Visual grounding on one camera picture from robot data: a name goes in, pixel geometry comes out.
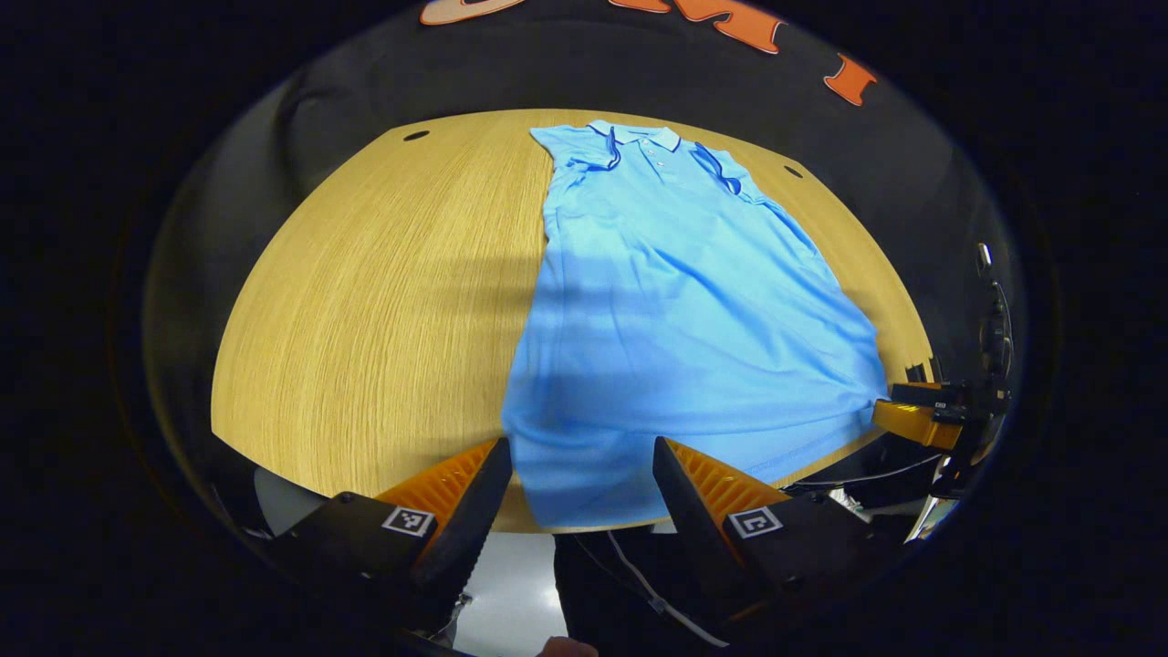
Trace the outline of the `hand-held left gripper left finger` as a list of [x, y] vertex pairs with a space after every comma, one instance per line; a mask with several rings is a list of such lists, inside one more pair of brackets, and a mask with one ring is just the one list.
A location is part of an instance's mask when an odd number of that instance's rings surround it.
[[274, 535], [264, 561], [363, 622], [438, 631], [454, 615], [513, 473], [512, 445], [498, 436], [382, 489], [338, 489]]

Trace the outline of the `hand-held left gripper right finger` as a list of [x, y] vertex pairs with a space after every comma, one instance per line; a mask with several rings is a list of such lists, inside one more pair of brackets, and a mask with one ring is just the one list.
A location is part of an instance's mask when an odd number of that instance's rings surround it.
[[828, 495], [784, 495], [660, 436], [653, 477], [718, 628], [784, 632], [858, 595], [905, 554]]

